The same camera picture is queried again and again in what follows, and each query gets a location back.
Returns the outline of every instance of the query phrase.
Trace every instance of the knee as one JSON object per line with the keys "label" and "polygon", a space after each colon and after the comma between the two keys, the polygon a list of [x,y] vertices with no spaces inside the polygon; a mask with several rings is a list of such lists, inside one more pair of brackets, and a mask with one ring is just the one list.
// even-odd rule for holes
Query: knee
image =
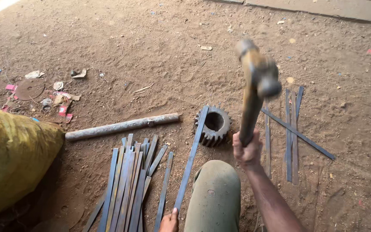
{"label": "knee", "polygon": [[229,182],[240,186],[240,177],[235,169],[228,163],[221,160],[210,160],[201,167],[201,172],[209,175],[213,182]]}

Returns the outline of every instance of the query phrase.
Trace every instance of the dirt floor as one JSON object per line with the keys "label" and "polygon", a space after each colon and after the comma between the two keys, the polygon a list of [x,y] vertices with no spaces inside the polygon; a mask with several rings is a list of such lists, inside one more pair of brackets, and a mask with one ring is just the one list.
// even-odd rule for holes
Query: dirt floor
{"label": "dirt floor", "polygon": [[[22,0],[0,13],[0,108],[6,102],[7,78],[15,84],[40,70],[47,90],[64,81],[65,92],[82,95],[69,110],[73,120],[62,124],[66,131],[183,114],[178,124],[65,143],[54,162],[58,177],[53,189],[70,187],[73,194],[81,193],[85,206],[70,231],[81,231],[88,220],[107,185],[111,150],[128,133],[138,141],[158,134],[158,149],[171,143],[168,151],[176,156],[165,212],[172,209],[198,110],[204,104],[221,105],[234,119],[233,132],[239,128],[245,81],[233,48],[242,38],[253,39],[275,58],[283,88],[305,87],[298,130],[337,157],[331,161],[299,139],[300,184],[286,182],[285,129],[271,120],[272,182],[280,184],[279,192],[310,231],[371,231],[371,55],[366,53],[371,24],[201,0]],[[70,82],[70,71],[84,68],[89,68],[87,79]],[[288,83],[288,77],[294,82]],[[146,92],[132,93],[152,83]],[[33,101],[17,103],[23,115],[65,121],[57,108],[42,113]],[[283,94],[271,101],[270,111],[284,119],[284,106]],[[258,126],[264,134],[262,113]],[[211,159],[226,161],[239,172],[240,228],[253,231],[258,211],[231,144],[200,146],[192,175]],[[166,160],[164,156],[151,181],[144,212],[147,231],[154,227]],[[191,181],[181,230],[190,195]]]}

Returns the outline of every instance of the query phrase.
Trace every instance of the rusty metal rod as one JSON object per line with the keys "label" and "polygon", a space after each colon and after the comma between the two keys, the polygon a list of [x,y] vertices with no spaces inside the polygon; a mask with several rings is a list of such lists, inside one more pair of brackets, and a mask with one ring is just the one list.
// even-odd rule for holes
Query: rusty metal rod
{"label": "rusty metal rod", "polygon": [[65,139],[68,141],[81,140],[105,134],[133,130],[146,126],[152,127],[156,124],[167,124],[172,122],[178,122],[178,113],[169,113],[144,119],[134,119],[117,124],[103,125],[99,127],[68,132],[65,133]]}

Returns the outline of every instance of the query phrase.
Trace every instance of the rusty gear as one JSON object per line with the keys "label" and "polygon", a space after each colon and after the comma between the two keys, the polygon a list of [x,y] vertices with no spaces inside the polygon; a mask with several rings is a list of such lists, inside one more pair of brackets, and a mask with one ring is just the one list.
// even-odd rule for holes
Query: rusty gear
{"label": "rusty gear", "polygon": [[[195,128],[200,121],[200,110],[195,118]],[[201,133],[200,143],[206,147],[214,147],[227,139],[227,132],[230,129],[231,119],[228,112],[225,112],[220,107],[210,106],[207,112],[204,128]]]}

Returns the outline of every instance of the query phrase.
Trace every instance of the olive green pants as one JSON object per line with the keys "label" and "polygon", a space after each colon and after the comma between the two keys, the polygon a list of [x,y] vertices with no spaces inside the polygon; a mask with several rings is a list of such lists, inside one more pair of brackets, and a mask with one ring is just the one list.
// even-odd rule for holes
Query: olive green pants
{"label": "olive green pants", "polygon": [[184,232],[238,232],[241,184],[234,168],[205,163],[194,176]]}

